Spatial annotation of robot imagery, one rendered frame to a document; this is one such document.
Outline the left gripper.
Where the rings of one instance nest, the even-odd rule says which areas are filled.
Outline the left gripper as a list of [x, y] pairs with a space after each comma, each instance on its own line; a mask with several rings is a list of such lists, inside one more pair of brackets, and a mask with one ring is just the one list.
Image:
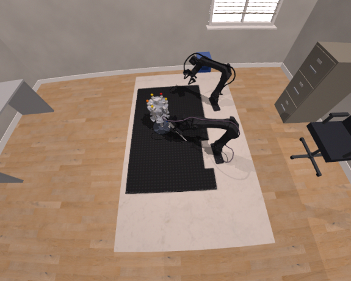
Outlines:
[[[176, 116], [170, 116], [168, 120], [173, 120], [176, 121], [177, 117]], [[181, 135], [183, 133], [183, 131], [185, 131], [184, 126], [182, 126], [180, 123], [175, 122], [176, 125], [173, 128], [174, 131], [177, 131], [179, 135]]]

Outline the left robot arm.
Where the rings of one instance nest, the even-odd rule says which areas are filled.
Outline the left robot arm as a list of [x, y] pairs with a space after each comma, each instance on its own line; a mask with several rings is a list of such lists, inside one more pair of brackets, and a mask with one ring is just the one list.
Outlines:
[[[201, 130], [202, 128], [220, 128], [220, 129], [226, 130], [225, 134], [219, 140], [216, 140], [214, 143], [211, 143], [211, 148], [214, 155], [215, 163], [216, 164], [224, 163], [224, 160], [222, 157], [222, 148], [231, 139], [238, 138], [238, 134], [239, 134], [239, 131], [237, 129], [237, 127], [239, 127], [238, 122], [233, 116], [230, 116], [229, 119], [208, 119], [205, 117], [196, 117], [196, 118], [205, 119], [205, 120], [189, 118], [178, 123], [184, 126], [185, 130]], [[234, 121], [230, 119], [233, 119], [235, 121], [235, 124], [237, 125], [237, 127], [235, 126], [235, 124], [233, 124]], [[219, 120], [223, 120], [223, 121], [219, 121]], [[231, 123], [233, 125], [231, 125]]]

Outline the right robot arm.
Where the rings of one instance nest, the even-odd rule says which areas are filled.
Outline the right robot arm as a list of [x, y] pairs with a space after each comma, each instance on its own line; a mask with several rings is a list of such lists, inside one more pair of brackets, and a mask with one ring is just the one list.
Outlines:
[[[206, 56], [205, 56], [206, 57]], [[206, 57], [208, 58], [208, 57]], [[201, 57], [200, 59], [195, 57], [194, 55], [190, 58], [189, 62], [195, 66], [196, 70], [200, 70], [201, 67], [205, 66], [205, 67], [211, 67], [213, 69], [216, 69], [220, 72], [222, 72], [221, 78], [220, 78], [220, 82], [218, 83], [217, 87], [215, 88], [215, 90], [213, 91], [213, 93], [211, 93], [211, 97], [209, 97], [210, 103], [212, 105], [212, 108], [214, 111], [220, 111], [220, 107], [218, 105], [218, 100], [219, 100], [219, 92], [220, 90], [223, 88], [223, 86], [225, 85], [225, 83], [227, 82], [227, 80], [230, 78], [230, 76], [232, 75], [231, 73], [231, 68], [227, 67], [225, 65], [229, 65], [229, 63], [222, 65], [221, 63], [219, 64], [218, 62], [215, 61], [211, 61], [208, 59], [205, 59], [204, 57]], [[196, 64], [196, 65], [195, 65]], [[228, 70], [227, 70], [228, 69]]]

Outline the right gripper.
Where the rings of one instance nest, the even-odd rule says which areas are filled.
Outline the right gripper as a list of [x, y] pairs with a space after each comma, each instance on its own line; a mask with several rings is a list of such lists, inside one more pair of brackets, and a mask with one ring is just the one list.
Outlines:
[[[185, 77], [184, 79], [186, 79], [188, 76], [190, 76], [191, 78], [190, 78], [190, 81], [188, 83], [188, 85], [190, 85], [191, 83], [196, 82], [195, 79], [197, 79], [197, 77], [195, 75], [198, 73], [198, 70], [196, 70], [196, 68], [194, 67], [191, 71], [189, 69], [187, 69], [185, 73], [188, 73], [188, 72], [189, 72], [189, 74], [187, 76], [184, 75], [184, 77]], [[195, 79], [193, 77], [195, 77]], [[193, 81], [191, 82], [191, 80], [193, 80]]]

